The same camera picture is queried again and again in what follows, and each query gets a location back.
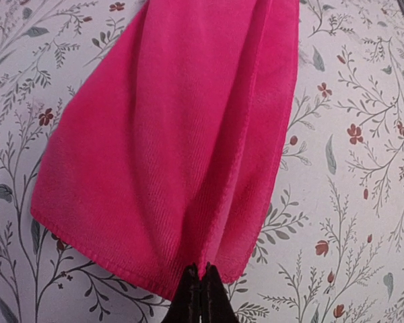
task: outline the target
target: pink towel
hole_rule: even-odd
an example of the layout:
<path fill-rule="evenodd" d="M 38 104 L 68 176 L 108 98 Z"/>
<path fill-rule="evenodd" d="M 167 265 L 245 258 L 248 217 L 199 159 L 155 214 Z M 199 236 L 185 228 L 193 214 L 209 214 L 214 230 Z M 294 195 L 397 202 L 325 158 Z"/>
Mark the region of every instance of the pink towel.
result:
<path fill-rule="evenodd" d="M 171 299 L 186 265 L 243 272 L 297 74 L 298 0 L 149 0 L 66 107 L 32 214 Z"/>

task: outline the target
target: folded fabric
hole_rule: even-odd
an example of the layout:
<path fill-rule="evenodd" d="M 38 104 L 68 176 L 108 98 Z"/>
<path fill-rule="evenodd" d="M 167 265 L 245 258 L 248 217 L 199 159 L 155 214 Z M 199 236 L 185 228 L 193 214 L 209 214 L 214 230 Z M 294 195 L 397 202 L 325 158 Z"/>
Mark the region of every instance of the folded fabric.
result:
<path fill-rule="evenodd" d="M 184 268 L 230 283 L 260 232 L 298 63 L 298 0 L 149 0 L 66 107 L 32 214 L 172 299 Z"/>

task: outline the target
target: fabric fold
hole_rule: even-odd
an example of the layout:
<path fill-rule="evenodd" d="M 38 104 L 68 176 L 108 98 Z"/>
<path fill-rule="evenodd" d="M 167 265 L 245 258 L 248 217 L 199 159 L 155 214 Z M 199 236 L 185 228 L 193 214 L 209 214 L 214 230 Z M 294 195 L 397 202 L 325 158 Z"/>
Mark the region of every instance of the fabric fold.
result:
<path fill-rule="evenodd" d="M 172 299 L 182 271 L 243 272 L 267 212 L 298 66 L 298 0 L 149 0 L 66 107 L 32 214 Z"/>

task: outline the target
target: towel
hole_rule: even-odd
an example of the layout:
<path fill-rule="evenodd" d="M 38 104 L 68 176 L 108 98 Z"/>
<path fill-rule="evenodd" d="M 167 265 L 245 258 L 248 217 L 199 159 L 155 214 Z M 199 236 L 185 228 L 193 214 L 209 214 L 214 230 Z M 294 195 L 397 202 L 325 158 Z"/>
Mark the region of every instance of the towel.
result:
<path fill-rule="evenodd" d="M 298 64 L 298 0 L 149 0 L 66 107 L 34 218 L 172 299 L 187 265 L 225 283 L 265 219 Z"/>

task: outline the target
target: floral pattern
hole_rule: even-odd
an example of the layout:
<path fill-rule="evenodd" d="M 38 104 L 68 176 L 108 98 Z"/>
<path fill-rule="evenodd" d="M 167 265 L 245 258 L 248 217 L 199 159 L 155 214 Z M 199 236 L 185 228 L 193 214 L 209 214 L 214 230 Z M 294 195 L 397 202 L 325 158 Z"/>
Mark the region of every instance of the floral pattern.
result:
<path fill-rule="evenodd" d="M 142 5 L 0 0 L 0 322 L 148 323 L 168 309 L 29 212 L 66 104 Z M 404 19 L 391 0 L 300 8 L 281 168 L 246 272 L 226 291 L 241 323 L 401 323 Z"/>

